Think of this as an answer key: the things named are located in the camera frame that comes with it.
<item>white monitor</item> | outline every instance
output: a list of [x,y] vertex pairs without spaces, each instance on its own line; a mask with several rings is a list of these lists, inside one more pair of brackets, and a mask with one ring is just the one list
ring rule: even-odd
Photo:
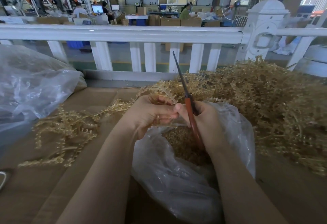
[[118,4],[112,4],[111,9],[112,10],[119,10],[119,5]]
[[92,4],[93,13],[103,13],[103,8],[101,5]]

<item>person in green shirt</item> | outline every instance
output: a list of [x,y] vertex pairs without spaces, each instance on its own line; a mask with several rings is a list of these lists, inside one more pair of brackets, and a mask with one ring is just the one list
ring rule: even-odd
[[192,9],[192,4],[191,3],[188,3],[186,4],[183,8],[182,8],[182,12],[180,14],[180,19],[182,20],[187,20],[189,18],[194,18],[194,17],[197,17],[198,15],[194,15],[192,17],[190,17],[188,11]]

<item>green shirt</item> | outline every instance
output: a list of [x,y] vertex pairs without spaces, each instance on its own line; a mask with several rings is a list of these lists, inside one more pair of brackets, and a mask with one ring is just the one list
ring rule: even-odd
[[186,8],[183,9],[182,13],[180,14],[180,19],[187,20],[190,18],[188,10]]

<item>black hair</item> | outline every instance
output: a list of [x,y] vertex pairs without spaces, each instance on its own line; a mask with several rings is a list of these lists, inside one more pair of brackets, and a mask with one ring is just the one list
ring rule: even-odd
[[188,3],[188,4],[184,5],[184,7],[182,8],[181,12],[182,12],[183,9],[185,9],[187,6],[190,6],[190,4]]

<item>hand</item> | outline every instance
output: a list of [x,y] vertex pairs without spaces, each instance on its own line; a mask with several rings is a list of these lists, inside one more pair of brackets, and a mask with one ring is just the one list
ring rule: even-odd
[[[215,107],[210,104],[194,101],[195,107],[199,112],[198,116],[194,116],[201,138],[207,153],[215,154],[224,142],[223,130],[219,122],[219,116]],[[185,105],[176,104],[175,110],[187,122],[190,127],[190,121]]]
[[177,110],[172,105],[173,101],[164,96],[141,96],[120,121],[137,131],[137,139],[140,140],[152,124],[167,124],[178,117]]

